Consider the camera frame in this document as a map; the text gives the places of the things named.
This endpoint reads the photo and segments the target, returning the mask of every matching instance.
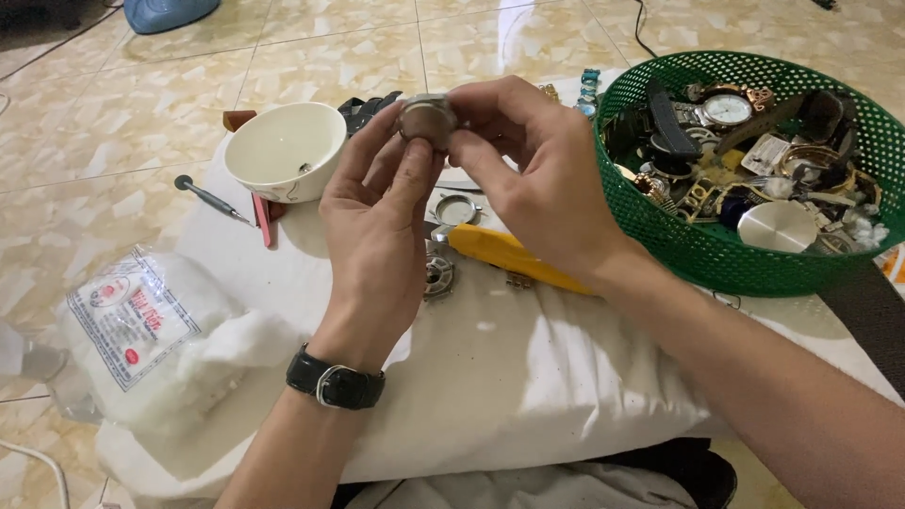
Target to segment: blue object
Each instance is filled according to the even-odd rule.
[[[156,34],[210,14],[220,0],[125,0],[126,21],[136,34]]]

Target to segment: green plastic basket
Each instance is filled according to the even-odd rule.
[[[767,86],[777,101],[814,89],[849,91],[861,121],[860,166],[880,184],[880,221],[890,235],[878,249],[859,253],[780,253],[744,245],[719,224],[689,225],[663,211],[622,176],[600,142],[603,121],[628,104],[644,101],[644,85],[651,77],[680,96],[686,85],[714,81]],[[616,221],[661,263],[692,283],[757,297],[807,295],[905,239],[905,128],[863,94],[820,72],[751,53],[675,53],[644,62],[617,78],[602,95],[597,111],[597,162]]]

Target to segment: watch repair screwdriver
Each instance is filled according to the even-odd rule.
[[[180,175],[179,177],[176,177],[176,180],[173,181],[173,185],[176,186],[176,189],[179,189],[180,191],[192,191],[193,193],[197,194],[199,198],[201,198],[201,201],[205,202],[209,206],[212,206],[214,209],[223,212],[227,216],[238,219],[249,226],[252,224],[248,219],[245,219],[241,214],[236,212],[233,206],[224,202],[222,199],[208,193],[202,188],[196,187],[192,182],[192,178],[188,175]]]

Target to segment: silver metal disc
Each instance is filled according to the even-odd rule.
[[[817,238],[810,212],[788,201],[753,206],[738,222],[738,236],[747,245],[801,253]]]

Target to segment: black electrical cable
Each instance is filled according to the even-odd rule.
[[[6,76],[3,76],[2,78],[0,78],[0,82],[2,82],[3,80],[5,80],[6,78],[9,78],[9,77],[12,76],[13,74],[16,74],[17,72],[21,71],[22,69],[25,68],[25,66],[37,62],[38,59],[44,57],[47,53],[52,52],[53,50],[59,48],[60,46],[62,46],[62,45],[64,45],[64,44],[68,43],[68,42],[71,41],[72,39],[75,39],[75,38],[78,37],[79,35],[82,35],[82,34],[88,32],[90,29],[94,28],[95,26],[97,26],[98,24],[100,24],[100,22],[104,21],[105,19],[111,17],[114,13],[116,13],[119,9],[122,8],[122,3],[121,3],[121,2],[119,3],[119,5],[110,5],[110,3],[107,2],[106,0],[101,0],[101,3],[102,3],[105,7],[107,7],[107,8],[112,8],[113,10],[110,11],[110,12],[108,12],[108,13],[106,13],[105,15],[103,15],[99,20],[95,21],[94,23],[88,25],[88,28],[79,31],[77,34],[74,34],[72,37],[69,37],[69,38],[64,39],[64,40],[62,40],[62,41],[59,41],[57,44],[54,44],[54,45],[51,47],[51,49],[47,50],[47,51],[44,52],[44,53],[39,54],[38,56],[34,57],[34,58],[33,58],[32,60],[30,60],[30,61],[28,61],[28,62],[26,62],[26,63],[23,63],[23,64],[20,65],[18,68],[16,68],[15,71],[12,71],[12,72],[10,72],[9,74],[7,74]]]
[[[638,7],[638,17],[634,20],[634,40],[637,41],[642,48],[647,50],[648,53],[651,54],[653,58],[657,58],[657,53],[654,53],[651,48],[647,47],[647,44],[641,42],[641,35],[638,33],[641,31],[641,14],[644,13],[644,0],[634,0],[638,4],[641,4]]]

